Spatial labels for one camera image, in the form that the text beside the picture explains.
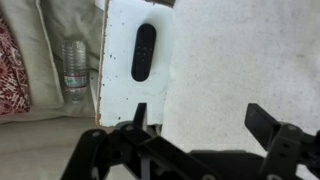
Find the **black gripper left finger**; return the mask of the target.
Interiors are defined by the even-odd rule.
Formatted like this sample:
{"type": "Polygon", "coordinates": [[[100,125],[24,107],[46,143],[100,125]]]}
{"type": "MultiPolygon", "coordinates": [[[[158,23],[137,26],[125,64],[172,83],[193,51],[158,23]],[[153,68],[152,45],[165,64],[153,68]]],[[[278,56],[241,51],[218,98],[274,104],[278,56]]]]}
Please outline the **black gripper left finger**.
{"type": "Polygon", "coordinates": [[[147,104],[139,103],[137,105],[137,109],[133,118],[133,124],[141,128],[142,130],[147,129],[146,111],[147,111],[147,104]]]}

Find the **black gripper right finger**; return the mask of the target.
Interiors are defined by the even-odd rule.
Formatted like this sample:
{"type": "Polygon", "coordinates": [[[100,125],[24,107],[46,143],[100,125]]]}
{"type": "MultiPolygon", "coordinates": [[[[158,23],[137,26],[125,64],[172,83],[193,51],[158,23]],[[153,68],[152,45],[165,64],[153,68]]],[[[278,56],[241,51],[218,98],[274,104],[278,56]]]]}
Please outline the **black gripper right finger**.
{"type": "Polygon", "coordinates": [[[245,127],[265,151],[271,147],[281,124],[256,103],[249,103],[244,121],[245,127]]]}

